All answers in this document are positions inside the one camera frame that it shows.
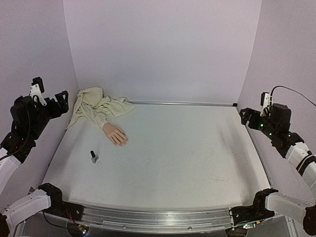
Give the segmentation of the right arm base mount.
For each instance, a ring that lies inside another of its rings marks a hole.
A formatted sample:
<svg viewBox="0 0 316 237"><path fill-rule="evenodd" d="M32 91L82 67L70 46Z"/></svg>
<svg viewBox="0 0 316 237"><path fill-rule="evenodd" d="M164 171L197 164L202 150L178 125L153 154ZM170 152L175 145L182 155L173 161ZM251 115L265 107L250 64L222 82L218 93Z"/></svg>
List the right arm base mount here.
<svg viewBox="0 0 316 237"><path fill-rule="evenodd" d="M236 206L230 209L229 214L233 218L233 226L252 224L275 216L275 212L265 206L265 197L255 197L250 206Z"/></svg>

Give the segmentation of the clear nail polish bottle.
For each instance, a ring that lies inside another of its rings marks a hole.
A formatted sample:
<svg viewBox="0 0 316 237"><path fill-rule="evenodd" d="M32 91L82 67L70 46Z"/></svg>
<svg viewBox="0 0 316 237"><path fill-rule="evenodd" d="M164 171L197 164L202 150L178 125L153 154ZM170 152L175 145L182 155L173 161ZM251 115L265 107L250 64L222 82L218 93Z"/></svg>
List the clear nail polish bottle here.
<svg viewBox="0 0 316 237"><path fill-rule="evenodd" d="M95 155L94 157L91 158L92 163L96 163L99 160L99 156Z"/></svg>

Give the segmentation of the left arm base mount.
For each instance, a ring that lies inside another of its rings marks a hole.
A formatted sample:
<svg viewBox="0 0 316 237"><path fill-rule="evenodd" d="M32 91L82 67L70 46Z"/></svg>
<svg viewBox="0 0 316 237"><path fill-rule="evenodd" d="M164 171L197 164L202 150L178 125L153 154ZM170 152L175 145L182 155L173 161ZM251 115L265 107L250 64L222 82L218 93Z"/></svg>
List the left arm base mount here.
<svg viewBox="0 0 316 237"><path fill-rule="evenodd" d="M83 216L84 207L80 204L67 202L62 200L59 194L47 194L50 198L51 205L44 209L44 213L54 216L80 221Z"/></svg>

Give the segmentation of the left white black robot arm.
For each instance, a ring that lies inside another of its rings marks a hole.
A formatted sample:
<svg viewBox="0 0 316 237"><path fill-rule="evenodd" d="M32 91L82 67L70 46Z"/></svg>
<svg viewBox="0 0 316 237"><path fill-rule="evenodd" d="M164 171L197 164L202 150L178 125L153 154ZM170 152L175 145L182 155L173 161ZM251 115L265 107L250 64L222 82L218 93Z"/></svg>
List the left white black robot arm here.
<svg viewBox="0 0 316 237"><path fill-rule="evenodd" d="M13 122L11 131L0 144L0 189L4 190L9 179L24 163L35 141L51 119L59 118L69 110L68 92L62 91L54 99L45 98L43 105L38 95L20 96L10 109ZM32 215L50 209L55 215L65 214L66 203L62 191L50 184L40 185L32 194L16 201L0 215L0 235L10 232Z"/></svg>

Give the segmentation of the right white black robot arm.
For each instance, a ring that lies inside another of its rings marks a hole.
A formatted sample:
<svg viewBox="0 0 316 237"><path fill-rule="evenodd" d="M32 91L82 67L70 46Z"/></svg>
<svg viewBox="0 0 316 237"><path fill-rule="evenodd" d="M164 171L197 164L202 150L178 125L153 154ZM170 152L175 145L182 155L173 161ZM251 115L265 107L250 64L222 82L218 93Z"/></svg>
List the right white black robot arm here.
<svg viewBox="0 0 316 237"><path fill-rule="evenodd" d="M263 112L246 108L239 114L243 125L261 131L270 139L271 145L292 164L314 194L316 156L297 133L290 132L291 110L286 105L275 103ZM245 212L231 210L235 216L234 224L261 221L279 213L299 222L307 234L316 234L316 204L283 195L275 189L257 192L251 206L239 209Z"/></svg>

